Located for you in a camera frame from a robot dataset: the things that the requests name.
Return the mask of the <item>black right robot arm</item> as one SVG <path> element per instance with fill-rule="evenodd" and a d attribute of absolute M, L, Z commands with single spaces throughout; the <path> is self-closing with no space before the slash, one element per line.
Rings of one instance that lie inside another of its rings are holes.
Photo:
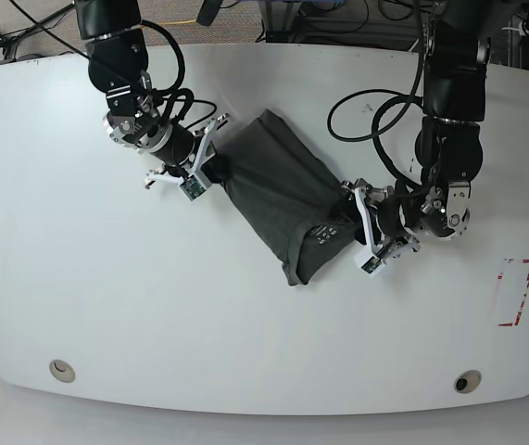
<path fill-rule="evenodd" d="M 103 123 L 108 136 L 161 163 L 148 173 L 145 188 L 164 181 L 196 199 L 213 184 L 224 182 L 229 166 L 218 158 L 212 138 L 230 118 L 208 114 L 201 129 L 186 123 L 197 100 L 191 89 L 183 87 L 186 65 L 173 36 L 143 19 L 135 1 L 77 1 L 74 8 L 85 42 L 89 79 L 106 96 L 108 111 Z M 173 50 L 177 74 L 167 88 L 152 84 L 144 29 L 160 34 Z"/>

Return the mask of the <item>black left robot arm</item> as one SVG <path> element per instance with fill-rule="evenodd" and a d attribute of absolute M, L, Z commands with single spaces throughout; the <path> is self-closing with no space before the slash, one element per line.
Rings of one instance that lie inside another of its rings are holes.
<path fill-rule="evenodd" d="M 448 1 L 443 12 L 419 27 L 418 66 L 407 95 L 390 92 L 375 112 L 369 134 L 380 161 L 394 176 L 392 187 L 363 179 L 351 187 L 362 220 L 364 245 L 357 266 L 369 275 L 406 251 L 420 248 L 420 235 L 449 240 L 470 220 L 472 181 L 484 161 L 480 124 L 485 118 L 485 80 L 490 38 L 510 17 L 511 1 Z M 381 142 L 411 105 L 423 112 L 415 142 L 421 178 L 395 166 Z"/>

